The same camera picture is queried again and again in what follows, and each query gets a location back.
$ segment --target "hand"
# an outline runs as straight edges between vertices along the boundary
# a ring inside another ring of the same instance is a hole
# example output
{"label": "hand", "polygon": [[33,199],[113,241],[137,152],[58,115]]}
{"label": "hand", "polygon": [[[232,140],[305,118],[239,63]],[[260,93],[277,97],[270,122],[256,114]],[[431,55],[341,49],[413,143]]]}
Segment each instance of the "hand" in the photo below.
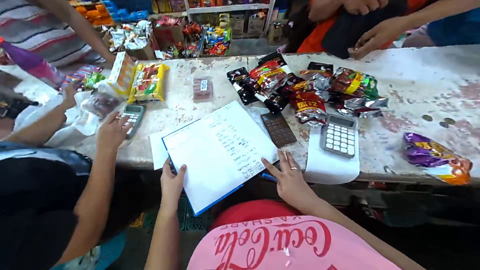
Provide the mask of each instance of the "hand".
{"label": "hand", "polygon": [[365,55],[379,49],[383,44],[395,40],[407,30],[409,30],[407,17],[394,17],[385,20],[363,34],[355,44],[355,48],[348,49],[350,57],[355,60],[362,59]]}
{"label": "hand", "polygon": [[105,150],[117,151],[120,144],[125,140],[128,130],[133,127],[133,123],[123,126],[129,117],[125,116],[121,119],[116,119],[118,114],[119,112],[115,111],[107,116],[105,122],[98,130],[96,139],[97,152]]}
{"label": "hand", "polygon": [[170,169],[170,158],[167,158],[163,163],[162,177],[160,178],[160,184],[162,187],[162,201],[160,206],[163,209],[177,211],[177,206],[183,189],[183,178],[187,166],[184,164],[180,167],[177,175],[174,175]]}
{"label": "hand", "polygon": [[73,108],[75,107],[75,105],[77,105],[77,102],[75,101],[75,97],[74,97],[75,94],[78,92],[77,85],[78,85],[78,82],[71,82],[66,87],[62,87],[61,89],[63,94],[62,105],[65,107],[66,110]]}
{"label": "hand", "polygon": [[312,208],[315,207],[315,202],[319,200],[318,196],[303,179],[300,166],[293,159],[292,154],[287,152],[287,156],[285,156],[280,149],[277,152],[282,171],[279,171],[266,159],[262,158],[262,162],[270,173],[278,179],[276,184],[278,195],[302,214],[312,214]]}
{"label": "hand", "polygon": [[345,0],[343,8],[350,14],[367,15],[371,11],[384,8],[388,0]]}

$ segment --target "yellow snack package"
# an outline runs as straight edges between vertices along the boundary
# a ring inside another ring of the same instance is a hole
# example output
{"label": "yellow snack package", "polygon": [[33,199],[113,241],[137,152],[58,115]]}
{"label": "yellow snack package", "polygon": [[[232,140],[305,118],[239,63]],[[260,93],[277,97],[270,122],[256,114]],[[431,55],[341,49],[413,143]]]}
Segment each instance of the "yellow snack package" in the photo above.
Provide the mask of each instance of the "yellow snack package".
{"label": "yellow snack package", "polygon": [[169,70],[165,64],[138,64],[128,102],[164,99],[163,80]]}

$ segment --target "notebook page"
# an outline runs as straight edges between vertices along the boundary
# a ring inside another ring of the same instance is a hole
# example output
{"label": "notebook page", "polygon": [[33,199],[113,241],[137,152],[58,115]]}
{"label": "notebook page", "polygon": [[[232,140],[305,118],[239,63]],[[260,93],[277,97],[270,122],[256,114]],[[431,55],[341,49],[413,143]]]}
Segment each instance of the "notebook page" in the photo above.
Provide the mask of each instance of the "notebook page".
{"label": "notebook page", "polygon": [[276,147],[234,101],[163,138],[178,170],[187,165],[183,187],[198,213],[278,160]]}

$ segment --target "pen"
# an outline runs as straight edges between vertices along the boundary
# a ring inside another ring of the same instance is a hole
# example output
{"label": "pen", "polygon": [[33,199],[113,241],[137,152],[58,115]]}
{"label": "pen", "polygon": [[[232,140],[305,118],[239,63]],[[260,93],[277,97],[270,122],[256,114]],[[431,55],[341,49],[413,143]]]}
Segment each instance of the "pen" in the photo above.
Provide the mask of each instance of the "pen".
{"label": "pen", "polygon": [[263,173],[263,174],[262,174],[262,177],[265,178],[265,179],[267,179],[267,180],[270,180],[270,181],[272,181],[272,182],[278,183],[278,180],[277,180],[275,177],[273,177],[273,176],[271,176],[271,175],[269,175],[269,174]]}

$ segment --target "calculator keypad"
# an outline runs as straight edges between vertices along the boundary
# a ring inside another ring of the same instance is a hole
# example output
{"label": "calculator keypad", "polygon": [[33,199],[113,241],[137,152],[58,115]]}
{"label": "calculator keypad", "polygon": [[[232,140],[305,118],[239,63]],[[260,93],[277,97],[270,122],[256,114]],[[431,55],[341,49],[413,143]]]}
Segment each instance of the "calculator keypad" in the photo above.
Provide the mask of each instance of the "calculator keypad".
{"label": "calculator keypad", "polygon": [[332,123],[328,123],[327,125],[325,146],[329,150],[355,155],[355,133],[353,132],[353,129],[341,127]]}

